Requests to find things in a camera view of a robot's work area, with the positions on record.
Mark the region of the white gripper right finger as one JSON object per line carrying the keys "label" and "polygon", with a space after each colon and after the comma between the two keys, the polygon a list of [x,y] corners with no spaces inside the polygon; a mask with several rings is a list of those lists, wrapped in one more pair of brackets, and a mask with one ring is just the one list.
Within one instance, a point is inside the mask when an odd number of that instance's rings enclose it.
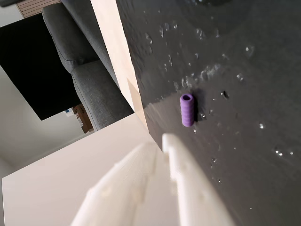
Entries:
{"label": "white gripper right finger", "polygon": [[180,225],[234,226],[217,191],[179,137],[163,134],[162,151],[169,158],[170,178],[177,186]]}

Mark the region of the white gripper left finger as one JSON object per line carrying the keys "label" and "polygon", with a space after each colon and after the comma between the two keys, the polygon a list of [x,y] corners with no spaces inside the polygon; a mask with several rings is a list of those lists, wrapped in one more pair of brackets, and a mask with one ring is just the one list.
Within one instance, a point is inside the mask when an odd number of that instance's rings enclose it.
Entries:
{"label": "white gripper left finger", "polygon": [[168,199],[164,156],[155,143],[138,145],[87,192],[71,225],[157,223]]}

